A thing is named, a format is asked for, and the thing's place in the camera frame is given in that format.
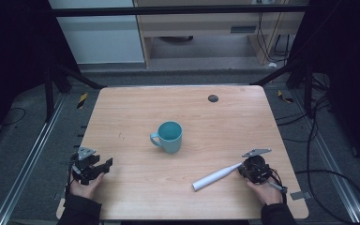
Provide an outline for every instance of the white cabinet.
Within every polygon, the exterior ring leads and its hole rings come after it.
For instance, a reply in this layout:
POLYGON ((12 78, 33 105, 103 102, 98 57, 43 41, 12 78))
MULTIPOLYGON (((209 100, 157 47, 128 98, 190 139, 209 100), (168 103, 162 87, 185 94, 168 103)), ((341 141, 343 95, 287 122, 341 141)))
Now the white cabinet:
MULTIPOLYGON (((132 0, 50 0, 52 8, 128 8, 132 0)), ((57 18, 77 63, 144 63, 135 16, 57 18)))

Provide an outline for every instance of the floor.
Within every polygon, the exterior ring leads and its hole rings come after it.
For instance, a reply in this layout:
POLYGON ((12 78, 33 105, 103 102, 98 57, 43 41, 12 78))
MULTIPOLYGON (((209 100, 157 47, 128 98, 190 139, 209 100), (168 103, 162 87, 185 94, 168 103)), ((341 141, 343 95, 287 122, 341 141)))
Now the floor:
MULTIPOLYGON (((284 39, 271 55, 284 50, 284 39)), ((283 61, 277 62, 277 68, 281 66, 283 61)), ((248 84, 277 68, 259 64, 245 36, 194 37, 191 41, 184 41, 183 37, 165 37, 154 40, 149 67, 120 67, 104 73, 85 71, 84 75, 109 86, 248 84)), ((317 78, 329 85, 324 75, 317 75, 317 78)), ((285 74, 268 83, 264 90, 294 170, 304 171, 309 158, 311 169, 340 171, 360 187, 360 157, 353 155, 353 147, 330 103, 324 102, 314 124, 313 120, 302 116, 303 88, 289 90, 286 79, 285 74), (282 91, 283 97, 278 96, 278 90, 282 91), (308 135, 314 125, 318 125, 319 132, 313 133, 309 143, 308 135)), ((57 220, 55 209, 66 183, 67 158, 81 143, 98 97, 98 90, 73 79, 70 81, 73 84, 70 94, 54 92, 56 107, 60 109, 54 124, 47 126, 44 123, 43 86, 20 94, 3 122, 0 129, 0 209, 6 210, 8 224, 55 224, 57 220), (82 109, 77 109, 80 96, 85 92, 88 98, 82 109), (42 132, 48 133, 46 140, 39 139, 42 132), (3 207, 7 206, 5 200, 14 201, 13 207, 3 207)), ((324 93, 314 91, 316 99, 323 96, 324 93)), ((310 192, 308 177, 300 173, 297 178, 301 189, 310 192)), ((315 197, 322 201, 322 205, 336 212, 340 219, 351 221, 353 214, 360 217, 357 189, 333 175, 312 173, 310 178, 315 197)), ((344 221, 326 214, 315 200, 308 199, 307 205, 310 215, 298 221, 299 224, 344 224, 344 221)), ((115 222, 119 221, 106 221, 105 224, 115 222)), ((261 224, 259 220, 250 222, 261 224)))

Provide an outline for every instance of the mug handle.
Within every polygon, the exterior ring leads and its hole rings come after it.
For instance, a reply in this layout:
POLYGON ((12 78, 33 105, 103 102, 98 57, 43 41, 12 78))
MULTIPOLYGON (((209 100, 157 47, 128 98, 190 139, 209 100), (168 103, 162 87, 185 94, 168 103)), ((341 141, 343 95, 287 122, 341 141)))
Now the mug handle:
POLYGON ((150 134, 150 140, 151 140, 151 143, 153 143, 154 145, 158 146, 158 147, 161 147, 162 145, 160 144, 160 142, 157 142, 155 141, 154 139, 158 137, 158 133, 155 132, 155 133, 152 133, 150 134))

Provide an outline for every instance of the black pole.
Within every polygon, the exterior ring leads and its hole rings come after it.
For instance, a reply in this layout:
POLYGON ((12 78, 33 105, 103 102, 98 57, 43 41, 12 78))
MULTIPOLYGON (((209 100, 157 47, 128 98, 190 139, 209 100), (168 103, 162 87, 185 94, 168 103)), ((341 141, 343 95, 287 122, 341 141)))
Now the black pole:
POLYGON ((224 5, 224 6, 179 6, 179 7, 105 7, 105 8, 60 8, 46 11, 31 11, 55 17, 124 16, 162 14, 204 13, 258 13, 307 11, 310 5, 224 5))

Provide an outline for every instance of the dark round object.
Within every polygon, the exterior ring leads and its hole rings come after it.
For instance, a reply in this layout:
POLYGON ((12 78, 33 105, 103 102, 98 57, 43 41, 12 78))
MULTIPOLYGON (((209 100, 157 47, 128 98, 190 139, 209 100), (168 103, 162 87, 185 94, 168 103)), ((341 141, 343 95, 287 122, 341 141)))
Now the dark round object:
POLYGON ((216 95, 210 95, 207 99, 208 99, 210 102, 217 102, 217 101, 218 101, 218 96, 216 96, 216 95))

